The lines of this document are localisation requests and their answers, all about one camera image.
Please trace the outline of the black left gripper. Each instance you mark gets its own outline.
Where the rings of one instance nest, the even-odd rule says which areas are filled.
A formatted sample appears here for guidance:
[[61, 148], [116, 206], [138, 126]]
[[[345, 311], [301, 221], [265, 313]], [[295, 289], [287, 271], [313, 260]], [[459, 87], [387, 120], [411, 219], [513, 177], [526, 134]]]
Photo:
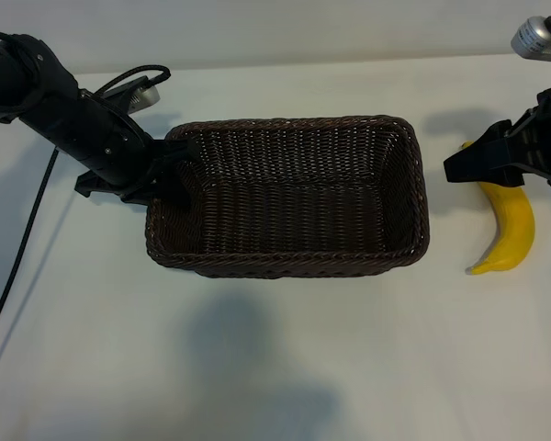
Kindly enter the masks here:
[[153, 198], [175, 206], [190, 206], [191, 196], [181, 170], [201, 160], [193, 139], [161, 142], [130, 117], [159, 101], [159, 93], [144, 86], [118, 86], [101, 94], [85, 89], [74, 97], [52, 95], [43, 102], [43, 136], [85, 166], [75, 191], [88, 198], [95, 192], [145, 205], [145, 189]]

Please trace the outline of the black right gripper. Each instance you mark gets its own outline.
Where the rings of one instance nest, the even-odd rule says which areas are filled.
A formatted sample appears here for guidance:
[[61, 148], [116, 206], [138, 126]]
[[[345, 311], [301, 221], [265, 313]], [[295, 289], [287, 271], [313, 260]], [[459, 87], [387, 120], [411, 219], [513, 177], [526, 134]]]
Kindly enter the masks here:
[[537, 106], [526, 110], [514, 125], [509, 119], [498, 121], [445, 159], [444, 172], [450, 183], [486, 182], [501, 187], [523, 186], [524, 172], [545, 178], [551, 186], [551, 88], [540, 92]]

